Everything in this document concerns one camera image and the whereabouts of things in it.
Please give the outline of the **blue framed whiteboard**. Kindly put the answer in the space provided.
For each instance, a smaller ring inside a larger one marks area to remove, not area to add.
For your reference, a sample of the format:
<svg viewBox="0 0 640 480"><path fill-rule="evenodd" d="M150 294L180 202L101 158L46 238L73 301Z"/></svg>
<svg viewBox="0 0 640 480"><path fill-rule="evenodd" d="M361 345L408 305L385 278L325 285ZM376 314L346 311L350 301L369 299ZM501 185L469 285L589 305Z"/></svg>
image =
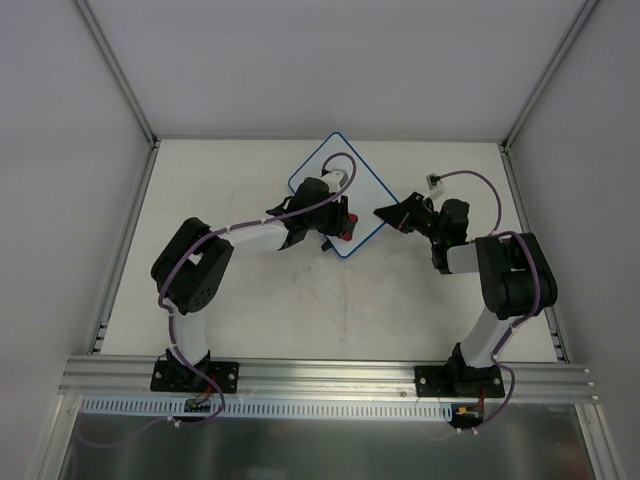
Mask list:
<svg viewBox="0 0 640 480"><path fill-rule="evenodd" d="M340 132L333 132L305 159L288 179L292 192L306 177L317 177L326 159L335 153L347 153L356 163L355 180L345 194L348 198L349 212L358 217L352 239L343 241L328 237L333 250L341 259L348 259L383 226L383 221L374 215L380 207L397 204L397 197L391 192L379 175L364 160L360 153Z"/></svg>

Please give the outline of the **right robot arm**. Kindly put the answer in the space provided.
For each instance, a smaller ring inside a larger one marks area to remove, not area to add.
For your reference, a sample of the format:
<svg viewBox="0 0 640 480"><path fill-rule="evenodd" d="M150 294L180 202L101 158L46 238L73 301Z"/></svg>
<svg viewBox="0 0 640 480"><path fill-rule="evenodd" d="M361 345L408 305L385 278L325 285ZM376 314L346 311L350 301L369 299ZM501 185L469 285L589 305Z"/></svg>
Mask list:
<svg viewBox="0 0 640 480"><path fill-rule="evenodd" d="M396 230L428 238L439 273L476 273L480 280L484 307L471 332L445 364L414 368L420 398L503 398L497 356L519 326L557 301L557 282L535 235L505 232L469 240L469 211L470 205L459 199L436 209L417 192L374 211Z"/></svg>

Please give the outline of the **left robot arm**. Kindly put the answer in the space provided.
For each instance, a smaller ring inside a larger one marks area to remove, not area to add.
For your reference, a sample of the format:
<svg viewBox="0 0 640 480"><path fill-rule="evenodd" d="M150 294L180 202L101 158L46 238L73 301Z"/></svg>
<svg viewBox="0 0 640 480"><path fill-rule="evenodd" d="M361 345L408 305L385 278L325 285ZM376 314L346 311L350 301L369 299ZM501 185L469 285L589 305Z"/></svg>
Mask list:
<svg viewBox="0 0 640 480"><path fill-rule="evenodd" d="M281 251L310 231L349 241L357 216L344 192L353 179L344 170L308 177L266 217L214 231L197 217L183 222L151 269L158 305L168 313L170 346L161 379L188 391L203 391L216 379L201 312L218 292L233 259Z"/></svg>

